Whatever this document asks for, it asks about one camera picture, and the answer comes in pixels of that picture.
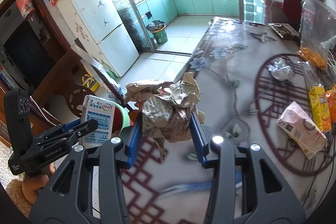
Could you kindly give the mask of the person's left hand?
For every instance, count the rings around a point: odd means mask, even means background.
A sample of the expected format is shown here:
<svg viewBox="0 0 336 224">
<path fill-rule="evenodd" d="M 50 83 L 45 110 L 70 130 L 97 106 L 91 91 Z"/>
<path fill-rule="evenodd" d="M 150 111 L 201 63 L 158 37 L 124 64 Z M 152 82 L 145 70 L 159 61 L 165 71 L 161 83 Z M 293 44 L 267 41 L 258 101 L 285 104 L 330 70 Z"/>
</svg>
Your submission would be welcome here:
<svg viewBox="0 0 336 224">
<path fill-rule="evenodd" d="M 31 205 L 33 205 L 38 198 L 37 189 L 43 188 L 48 183 L 50 176 L 55 173 L 56 166 L 54 163 L 49 165 L 49 171 L 49 176 L 47 174 L 40 174 L 35 177 L 27 177 L 23 180 L 22 193 L 27 202 Z"/>
</svg>

